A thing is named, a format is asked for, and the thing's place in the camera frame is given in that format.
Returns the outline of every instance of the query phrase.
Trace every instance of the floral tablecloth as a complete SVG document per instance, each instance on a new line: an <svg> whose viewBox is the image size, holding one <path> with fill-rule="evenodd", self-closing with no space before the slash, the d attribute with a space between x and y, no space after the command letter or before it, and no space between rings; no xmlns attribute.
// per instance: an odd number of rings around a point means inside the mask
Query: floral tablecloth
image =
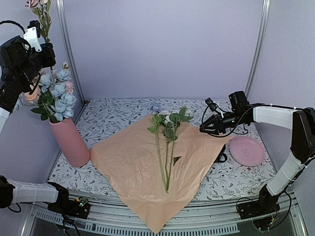
<svg viewBox="0 0 315 236"><path fill-rule="evenodd" d="M200 125L206 107L204 100L93 99L80 117L77 128L88 148L91 148L148 115L150 104L154 101L160 103L164 110L178 110L182 106L191 109L193 111L191 124L194 126ZM228 101L216 102L223 110L230 110ZM253 124L245 128L249 131L248 136L262 144ZM244 133L245 131L240 125L235 132ZM226 147L225 153L228 160L224 163L213 164L195 195L195 201L254 196L259 193L262 185L275 175L274 167L266 151L262 164L256 167L245 167L233 159L229 151L229 143ZM63 154L60 155L49 181L68 189L118 197L108 180L97 171L91 161L81 168L74 168L68 164Z"/></svg>

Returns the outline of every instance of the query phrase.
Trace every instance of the peach wrapping paper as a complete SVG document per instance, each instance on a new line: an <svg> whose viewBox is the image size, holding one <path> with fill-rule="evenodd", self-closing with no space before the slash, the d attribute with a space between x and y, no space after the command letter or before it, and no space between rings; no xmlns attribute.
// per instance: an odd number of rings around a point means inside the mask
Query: peach wrapping paper
<svg viewBox="0 0 315 236"><path fill-rule="evenodd" d="M201 181L231 137L213 138L200 133L197 127L182 123L174 148L174 156L182 158L172 167L167 194L162 183L155 136L147 130L151 125L152 115L149 115L96 144L91 149L91 160L123 203L157 234L194 198ZM159 130L161 145L165 146L162 127ZM165 149L161 147L164 161Z"/></svg>

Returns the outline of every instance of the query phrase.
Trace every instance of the pink flower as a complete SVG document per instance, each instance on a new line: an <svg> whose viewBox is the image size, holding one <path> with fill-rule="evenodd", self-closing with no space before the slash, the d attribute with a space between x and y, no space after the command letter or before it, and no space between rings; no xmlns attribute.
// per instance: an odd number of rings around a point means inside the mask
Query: pink flower
<svg viewBox="0 0 315 236"><path fill-rule="evenodd" d="M65 93L73 93L73 82L65 82Z"/></svg>
<svg viewBox="0 0 315 236"><path fill-rule="evenodd" d="M36 7L39 4L39 0L28 0L26 2L26 7L28 7L29 9Z"/></svg>
<svg viewBox="0 0 315 236"><path fill-rule="evenodd" d="M29 92L24 93L25 100L26 100L27 102L31 103L31 104L34 103L34 102L37 102L37 101L38 101L38 98L39 98L39 93L40 93L40 88L39 88L39 86L37 86L37 87L35 88L35 91L34 91L34 93L33 93L32 95L30 95Z"/></svg>

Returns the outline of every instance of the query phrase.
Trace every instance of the white cable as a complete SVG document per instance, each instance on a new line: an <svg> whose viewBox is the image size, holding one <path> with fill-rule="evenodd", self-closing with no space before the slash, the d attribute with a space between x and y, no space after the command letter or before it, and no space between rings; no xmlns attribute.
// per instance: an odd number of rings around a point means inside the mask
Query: white cable
<svg viewBox="0 0 315 236"><path fill-rule="evenodd" d="M283 175L284 175L288 180L293 181L293 182L296 181L296 179L291 179L291 178L289 178L289 177L286 175L286 173L283 171L282 167L280 167L280 171L283 173Z"/></svg>

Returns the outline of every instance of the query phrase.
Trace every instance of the pink vase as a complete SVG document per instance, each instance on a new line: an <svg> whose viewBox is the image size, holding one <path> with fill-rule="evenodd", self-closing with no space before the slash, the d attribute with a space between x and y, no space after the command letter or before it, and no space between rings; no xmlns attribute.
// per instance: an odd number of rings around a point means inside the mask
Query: pink vase
<svg viewBox="0 0 315 236"><path fill-rule="evenodd" d="M59 123L50 122L50 126L69 164L73 167L81 167L87 164L90 159L90 151L72 119L67 118Z"/></svg>

